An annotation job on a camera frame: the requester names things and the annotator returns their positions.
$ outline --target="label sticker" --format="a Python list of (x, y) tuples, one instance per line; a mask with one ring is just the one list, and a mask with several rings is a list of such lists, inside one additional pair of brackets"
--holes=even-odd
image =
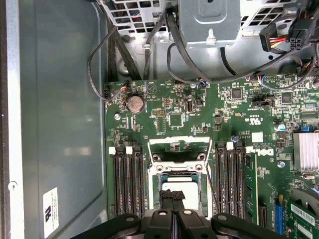
[(59, 227), (58, 188), (43, 194), (44, 238)]
[(291, 204), (291, 211), (296, 213), (299, 217), (305, 219), (311, 225), (316, 226), (316, 221), (314, 217), (310, 216), (308, 213), (305, 213), (303, 210), (299, 209), (293, 204)]
[(313, 239), (313, 234), (306, 230), (303, 226), (300, 224), (297, 225), (297, 228), (300, 232), (302, 232), (305, 236), (307, 236), (309, 239)]
[(262, 143), (262, 142), (264, 142), (264, 134), (262, 132), (251, 133), (251, 141), (253, 143)]

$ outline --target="ul logo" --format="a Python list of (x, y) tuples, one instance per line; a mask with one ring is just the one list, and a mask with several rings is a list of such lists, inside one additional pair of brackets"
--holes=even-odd
[(47, 222), (51, 217), (51, 206), (49, 206), (46, 210), (45, 210), (45, 222)]

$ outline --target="motherboard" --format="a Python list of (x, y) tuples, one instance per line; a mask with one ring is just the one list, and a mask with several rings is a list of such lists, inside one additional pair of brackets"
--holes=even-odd
[[(274, 87), (295, 80), (265, 77)], [(208, 219), (225, 212), (287, 238), (319, 238), (318, 98), (313, 78), (282, 91), (254, 78), (128, 82), (105, 103), (109, 218), (142, 217), (161, 207), (161, 190), (182, 191), (185, 208)]]

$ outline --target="silver heatsink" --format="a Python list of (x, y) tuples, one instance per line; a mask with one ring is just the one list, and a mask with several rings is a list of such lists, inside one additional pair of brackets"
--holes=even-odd
[(294, 167), (296, 170), (319, 170), (319, 132), (294, 133)]

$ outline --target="blue slot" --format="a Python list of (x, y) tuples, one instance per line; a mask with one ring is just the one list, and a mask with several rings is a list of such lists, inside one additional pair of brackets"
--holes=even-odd
[(301, 131), (302, 132), (310, 132), (310, 127), (309, 126), (301, 126)]
[(284, 207), (275, 204), (275, 232), (277, 232), (279, 235), (284, 234), (283, 212)]

